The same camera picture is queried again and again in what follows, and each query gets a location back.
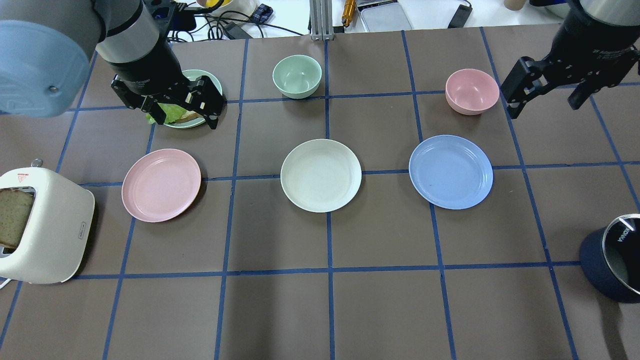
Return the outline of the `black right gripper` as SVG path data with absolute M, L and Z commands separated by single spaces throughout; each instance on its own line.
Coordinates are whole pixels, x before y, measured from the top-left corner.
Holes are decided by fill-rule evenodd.
M 500 90 L 512 119 L 535 97 L 562 85 L 576 85 L 567 102 L 572 110 L 578 110 L 592 94 L 619 85 L 638 62 L 639 50 L 633 44 L 607 49 L 560 30 L 543 59 L 519 58 Z

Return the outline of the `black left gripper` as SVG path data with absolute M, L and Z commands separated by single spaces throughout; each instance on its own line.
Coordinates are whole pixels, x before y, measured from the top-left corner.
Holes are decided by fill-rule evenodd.
M 115 72 L 110 88 L 129 109 L 141 109 L 156 124 L 164 125 L 162 104 L 179 105 L 205 119 L 211 130 L 218 127 L 226 106 L 222 85 L 209 75 L 189 80 L 174 55 L 146 55 L 128 63 L 110 63 Z

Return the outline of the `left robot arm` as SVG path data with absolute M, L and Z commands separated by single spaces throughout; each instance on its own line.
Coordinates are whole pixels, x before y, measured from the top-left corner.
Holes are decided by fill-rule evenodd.
M 218 126 L 226 100 L 206 76 L 181 65 L 142 0 L 3 0 L 1 112 L 55 117 L 68 110 L 97 53 L 114 71 L 111 88 L 128 109 L 163 125 L 163 104 Z

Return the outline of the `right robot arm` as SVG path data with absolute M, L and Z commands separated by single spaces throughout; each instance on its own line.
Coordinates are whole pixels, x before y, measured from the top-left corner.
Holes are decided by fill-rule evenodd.
M 562 85 L 575 85 L 567 98 L 578 110 L 603 88 L 618 86 L 639 64 L 637 0 L 570 0 L 569 12 L 541 60 L 520 57 L 501 84 L 509 116 Z

